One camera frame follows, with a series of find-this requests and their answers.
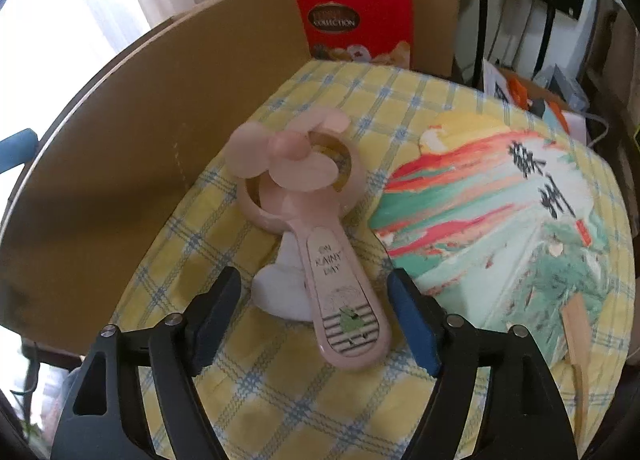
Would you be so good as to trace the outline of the large brown cardboard box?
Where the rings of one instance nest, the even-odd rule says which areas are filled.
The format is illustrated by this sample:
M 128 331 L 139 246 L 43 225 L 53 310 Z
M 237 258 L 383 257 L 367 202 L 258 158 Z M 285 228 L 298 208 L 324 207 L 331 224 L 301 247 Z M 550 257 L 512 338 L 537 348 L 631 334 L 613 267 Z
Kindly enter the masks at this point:
M 412 69 L 450 77 L 460 0 L 413 0 Z

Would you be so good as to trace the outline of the painted round paper fan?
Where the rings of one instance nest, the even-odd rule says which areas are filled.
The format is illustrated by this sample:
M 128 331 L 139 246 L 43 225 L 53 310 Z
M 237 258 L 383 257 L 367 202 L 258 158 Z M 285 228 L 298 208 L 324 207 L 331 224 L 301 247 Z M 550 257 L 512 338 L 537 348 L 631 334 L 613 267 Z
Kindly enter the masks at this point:
M 611 250 L 565 141 L 487 114 L 439 113 L 388 175 L 369 226 L 422 294 L 480 329 L 522 325 L 548 365 L 567 364 L 574 435 L 585 439 Z

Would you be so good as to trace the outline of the open cardboard box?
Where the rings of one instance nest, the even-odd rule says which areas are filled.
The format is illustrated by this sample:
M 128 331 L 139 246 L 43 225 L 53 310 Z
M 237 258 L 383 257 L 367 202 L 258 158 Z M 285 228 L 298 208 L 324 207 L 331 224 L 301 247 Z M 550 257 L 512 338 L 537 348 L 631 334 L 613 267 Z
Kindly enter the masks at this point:
M 208 0 L 66 105 L 1 223 L 1 323 L 82 354 L 232 131 L 310 58 L 296 0 Z

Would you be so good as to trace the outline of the red collection gift box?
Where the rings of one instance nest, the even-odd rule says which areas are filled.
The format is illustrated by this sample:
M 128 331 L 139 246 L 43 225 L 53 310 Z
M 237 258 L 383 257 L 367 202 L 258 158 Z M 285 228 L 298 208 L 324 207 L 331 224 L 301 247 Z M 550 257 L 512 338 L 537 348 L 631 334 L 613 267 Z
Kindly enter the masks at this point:
M 413 0 L 296 0 L 314 59 L 411 66 Z

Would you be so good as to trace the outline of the pink handheld electric fan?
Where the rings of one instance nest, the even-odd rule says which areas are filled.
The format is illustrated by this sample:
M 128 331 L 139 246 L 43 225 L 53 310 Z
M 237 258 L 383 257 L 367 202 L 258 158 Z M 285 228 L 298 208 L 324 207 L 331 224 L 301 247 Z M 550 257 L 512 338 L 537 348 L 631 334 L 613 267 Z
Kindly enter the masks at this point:
M 316 106 L 280 131 L 246 122 L 224 146 L 243 215 L 271 233 L 292 233 L 305 274 L 321 355 L 357 370 L 390 350 L 390 324 L 342 226 L 366 191 L 348 116 Z

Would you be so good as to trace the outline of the white paper shopping bag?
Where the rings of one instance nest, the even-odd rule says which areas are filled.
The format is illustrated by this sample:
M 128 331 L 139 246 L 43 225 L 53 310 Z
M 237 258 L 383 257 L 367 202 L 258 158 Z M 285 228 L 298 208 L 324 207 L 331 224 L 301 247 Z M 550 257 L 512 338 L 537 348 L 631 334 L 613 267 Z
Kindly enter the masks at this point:
M 559 96 L 518 74 L 482 61 L 484 94 L 538 117 L 549 127 L 559 129 L 587 144 L 586 119 L 575 113 Z

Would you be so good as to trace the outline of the yellow plaid cloth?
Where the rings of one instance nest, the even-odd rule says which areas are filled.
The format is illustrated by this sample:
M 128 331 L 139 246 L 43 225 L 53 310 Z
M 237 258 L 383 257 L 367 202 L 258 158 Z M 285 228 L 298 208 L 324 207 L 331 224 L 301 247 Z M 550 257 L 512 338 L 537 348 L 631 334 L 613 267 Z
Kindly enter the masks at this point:
M 453 127 L 446 148 L 467 142 L 482 122 L 518 131 L 544 131 L 527 113 L 436 77 L 388 66 L 310 61 L 260 102 L 254 117 L 280 128 L 314 105 L 336 106 L 352 120 L 349 136 L 367 168 L 368 187 L 346 219 L 346 230 L 373 287 L 384 290 L 390 271 L 368 219 L 385 181 L 420 153 L 427 128 Z M 634 320 L 631 230 L 612 168 L 562 134 L 564 146 L 588 183 L 597 229 L 592 243 L 604 252 L 605 300 L 592 333 L 588 420 L 592 440 L 627 357 Z M 249 223 L 221 157 L 214 157 L 171 211 L 139 261 L 113 319 L 123 329 L 156 324 L 206 291 L 226 266 L 244 280 L 273 258 L 279 240 Z M 235 459 L 397 459 L 416 428 L 433 381 L 411 358 L 401 335 L 377 366 L 338 370 L 321 357 L 314 331 L 239 302 L 214 364 L 196 380 L 210 422 Z

